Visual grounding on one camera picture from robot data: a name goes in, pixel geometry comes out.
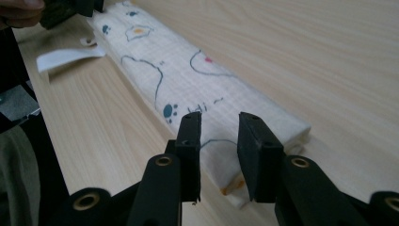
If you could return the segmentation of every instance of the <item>patterned fabric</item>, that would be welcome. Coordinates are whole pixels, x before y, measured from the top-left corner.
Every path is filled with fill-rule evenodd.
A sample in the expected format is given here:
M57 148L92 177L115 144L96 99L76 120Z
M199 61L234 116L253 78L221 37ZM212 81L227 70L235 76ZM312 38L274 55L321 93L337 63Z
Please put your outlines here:
M306 142L310 131L306 122L215 63L143 9L130 2L117 3L88 22L97 41L174 134L183 115L202 113L201 168L224 195L245 184L236 153L240 112L261 117L286 153L298 153ZM247 192L234 194L234 204L247 202Z

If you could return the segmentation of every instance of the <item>light wood surface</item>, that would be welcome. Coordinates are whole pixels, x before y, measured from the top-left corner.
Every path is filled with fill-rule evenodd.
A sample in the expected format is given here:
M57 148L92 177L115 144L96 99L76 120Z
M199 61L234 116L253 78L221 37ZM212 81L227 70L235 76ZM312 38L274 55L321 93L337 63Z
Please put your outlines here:
M362 201L399 192L399 4L356 0L138 0L150 14L312 125L303 155ZM109 57L37 72L36 57L92 37L74 16L14 30L71 193L116 194L173 137ZM184 225L276 225L272 204L234 209L202 176Z

